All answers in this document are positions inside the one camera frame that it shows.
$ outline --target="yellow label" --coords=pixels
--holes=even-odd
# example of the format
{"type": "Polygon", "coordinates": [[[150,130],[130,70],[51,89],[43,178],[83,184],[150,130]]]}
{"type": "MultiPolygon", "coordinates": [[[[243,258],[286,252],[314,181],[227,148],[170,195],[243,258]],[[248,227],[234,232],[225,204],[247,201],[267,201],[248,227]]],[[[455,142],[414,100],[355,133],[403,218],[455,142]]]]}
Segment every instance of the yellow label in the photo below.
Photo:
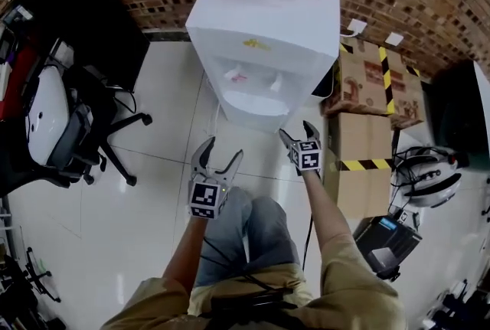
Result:
{"type": "Polygon", "coordinates": [[[257,39],[250,39],[243,42],[244,45],[252,48],[259,48],[260,50],[270,51],[270,47],[264,43],[260,43],[257,39]]]}

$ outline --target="cardboard box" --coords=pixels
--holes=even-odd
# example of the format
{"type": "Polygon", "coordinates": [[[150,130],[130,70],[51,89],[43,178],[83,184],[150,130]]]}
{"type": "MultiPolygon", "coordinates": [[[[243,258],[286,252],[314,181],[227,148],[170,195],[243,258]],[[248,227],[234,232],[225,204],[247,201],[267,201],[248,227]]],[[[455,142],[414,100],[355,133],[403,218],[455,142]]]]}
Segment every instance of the cardboard box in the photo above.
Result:
{"type": "Polygon", "coordinates": [[[354,38],[342,39],[332,68],[334,92],[322,104],[324,115],[385,115],[390,116],[392,127],[399,129],[423,122],[422,83],[415,66],[394,51],[354,38]]]}
{"type": "Polygon", "coordinates": [[[385,51],[394,101],[394,113],[390,115],[391,126],[406,129],[426,118],[420,73],[414,61],[394,51],[385,51]]]}
{"type": "Polygon", "coordinates": [[[327,122],[324,185],[346,218],[384,215],[390,201],[391,131],[383,116],[340,113],[327,122]]]}
{"type": "Polygon", "coordinates": [[[323,112],[340,111],[383,115],[387,112],[379,47],[354,38],[342,38],[334,70],[334,92],[323,112]]]}

